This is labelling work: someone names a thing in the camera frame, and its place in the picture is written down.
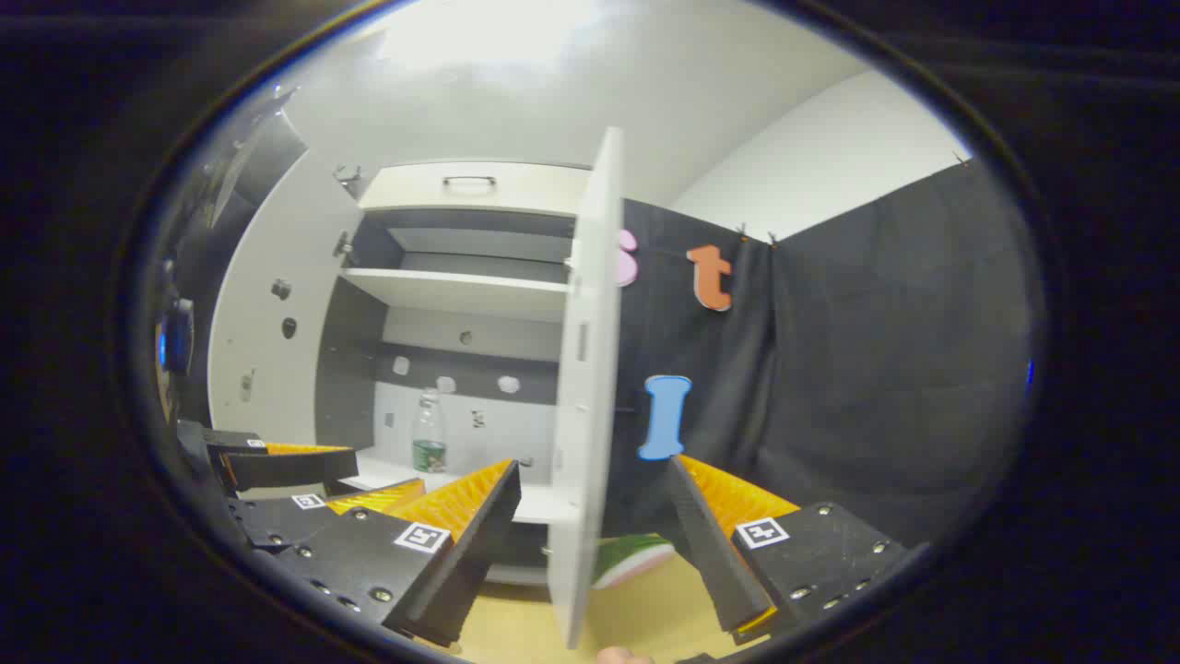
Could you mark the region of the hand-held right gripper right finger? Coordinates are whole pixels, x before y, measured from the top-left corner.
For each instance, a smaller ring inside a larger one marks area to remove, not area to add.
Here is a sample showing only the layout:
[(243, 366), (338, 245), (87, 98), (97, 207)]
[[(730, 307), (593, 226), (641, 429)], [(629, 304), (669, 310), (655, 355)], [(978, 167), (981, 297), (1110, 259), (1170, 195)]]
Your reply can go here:
[(739, 646), (828, 623), (926, 553), (841, 505), (800, 507), (691, 456), (670, 458), (666, 487), (691, 566)]

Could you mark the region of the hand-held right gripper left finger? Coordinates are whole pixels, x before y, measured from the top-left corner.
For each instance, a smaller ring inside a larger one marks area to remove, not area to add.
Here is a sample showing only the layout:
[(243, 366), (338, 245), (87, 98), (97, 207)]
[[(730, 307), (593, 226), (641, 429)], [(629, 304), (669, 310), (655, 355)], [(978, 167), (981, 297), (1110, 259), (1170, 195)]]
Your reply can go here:
[(503, 459), (431, 492), (409, 480), (346, 497), (277, 564), (358, 622), (450, 646), (513, 528), (520, 495), (519, 464)]

